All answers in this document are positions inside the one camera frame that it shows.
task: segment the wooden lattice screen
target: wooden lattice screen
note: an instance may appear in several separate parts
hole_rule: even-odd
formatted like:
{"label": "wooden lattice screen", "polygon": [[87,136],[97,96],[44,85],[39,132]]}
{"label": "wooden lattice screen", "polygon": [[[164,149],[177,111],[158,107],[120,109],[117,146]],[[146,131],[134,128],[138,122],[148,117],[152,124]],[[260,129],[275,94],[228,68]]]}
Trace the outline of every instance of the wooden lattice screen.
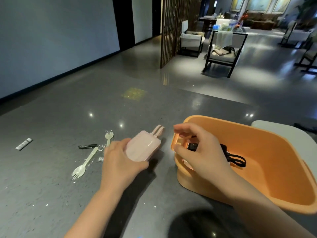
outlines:
{"label": "wooden lattice screen", "polygon": [[163,0],[161,68],[179,51],[182,21],[188,20],[189,30],[196,27],[201,0]]}

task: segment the yellow stain on floor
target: yellow stain on floor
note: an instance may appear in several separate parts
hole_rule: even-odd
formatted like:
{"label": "yellow stain on floor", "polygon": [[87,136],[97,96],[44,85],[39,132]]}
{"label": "yellow stain on floor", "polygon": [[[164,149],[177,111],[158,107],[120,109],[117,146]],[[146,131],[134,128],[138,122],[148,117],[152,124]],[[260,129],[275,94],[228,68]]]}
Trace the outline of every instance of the yellow stain on floor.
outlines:
{"label": "yellow stain on floor", "polygon": [[129,88],[121,96],[124,97],[124,98],[140,101],[141,98],[143,98],[143,96],[146,93],[147,93],[147,91],[145,91],[145,90],[141,90],[141,89],[138,89],[138,88]]}

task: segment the framed artwork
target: framed artwork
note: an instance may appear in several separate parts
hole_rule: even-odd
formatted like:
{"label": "framed artwork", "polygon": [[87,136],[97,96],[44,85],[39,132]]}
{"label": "framed artwork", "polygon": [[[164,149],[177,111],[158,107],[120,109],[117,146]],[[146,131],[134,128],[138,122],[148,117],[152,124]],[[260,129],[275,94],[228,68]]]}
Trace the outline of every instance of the framed artwork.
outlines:
{"label": "framed artwork", "polygon": [[291,0],[277,0],[272,13],[283,14],[286,11],[286,8],[288,7],[290,1]]}
{"label": "framed artwork", "polygon": [[232,0],[230,11],[239,12],[243,5],[244,0]]}
{"label": "framed artwork", "polygon": [[252,12],[267,12],[272,0],[249,0],[247,9]]}

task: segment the polished floor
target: polished floor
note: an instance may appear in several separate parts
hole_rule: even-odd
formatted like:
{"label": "polished floor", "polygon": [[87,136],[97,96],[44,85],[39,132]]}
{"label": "polished floor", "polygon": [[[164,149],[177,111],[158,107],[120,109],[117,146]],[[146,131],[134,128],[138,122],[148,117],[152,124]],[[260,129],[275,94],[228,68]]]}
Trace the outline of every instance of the polished floor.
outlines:
{"label": "polished floor", "polygon": [[229,68],[213,64],[202,73],[208,39],[198,58],[176,55],[164,68],[160,63],[160,36],[101,61],[0,106],[0,114],[36,99],[51,89],[74,82],[94,70],[118,72],[137,79],[169,85],[200,94],[249,104],[269,113],[317,119],[317,78],[293,64],[304,50],[277,45],[279,30],[247,29],[248,39],[230,79]]}

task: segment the orange plastic bin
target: orange plastic bin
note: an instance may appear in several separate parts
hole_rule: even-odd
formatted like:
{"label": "orange plastic bin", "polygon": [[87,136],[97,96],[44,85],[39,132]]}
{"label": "orange plastic bin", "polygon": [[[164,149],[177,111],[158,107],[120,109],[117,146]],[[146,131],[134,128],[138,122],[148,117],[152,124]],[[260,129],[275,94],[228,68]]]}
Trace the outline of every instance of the orange plastic bin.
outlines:
{"label": "orange plastic bin", "polygon": [[[280,208],[303,214],[317,213],[317,184],[296,150],[283,137],[262,129],[206,116],[190,116],[184,122],[200,125],[228,147],[231,154],[247,160],[245,168],[230,164]],[[187,147],[178,134],[172,140]],[[202,179],[175,154],[179,183],[196,193],[230,204],[212,184]]]}

